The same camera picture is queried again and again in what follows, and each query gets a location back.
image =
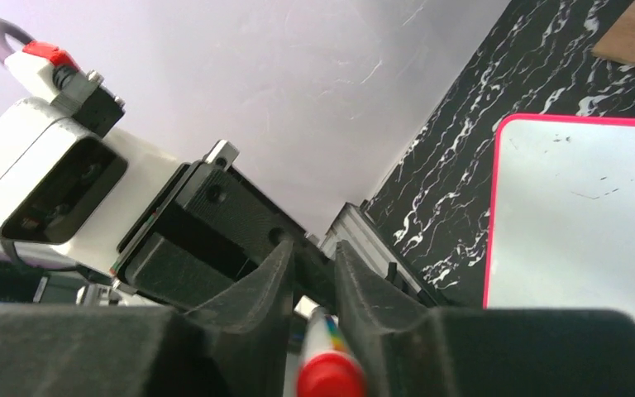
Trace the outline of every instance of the black camera face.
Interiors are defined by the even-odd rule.
[[[77,141],[6,221],[6,239],[62,244],[125,174],[127,161],[94,137]]]

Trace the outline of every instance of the marker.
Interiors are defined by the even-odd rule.
[[[364,397],[364,372],[327,310],[315,308],[303,340],[298,397]]]

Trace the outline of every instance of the wall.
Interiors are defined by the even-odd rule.
[[[508,0],[0,2],[186,160],[220,138],[315,234],[370,197]],[[0,114],[26,93],[0,69]]]
[[[513,0],[366,204],[453,303],[481,305],[500,121],[515,112],[635,117],[635,69],[590,53],[630,3]]]

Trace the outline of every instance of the screw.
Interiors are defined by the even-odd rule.
[[[88,81],[91,81],[96,84],[100,84],[103,82],[103,76],[96,70],[92,70],[86,73],[86,78],[88,79]]]

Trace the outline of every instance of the white wall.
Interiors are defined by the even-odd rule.
[[[320,235],[374,193],[507,3],[4,0],[0,17],[103,74],[127,130],[186,160],[232,141]],[[25,95],[0,69],[0,114]]]

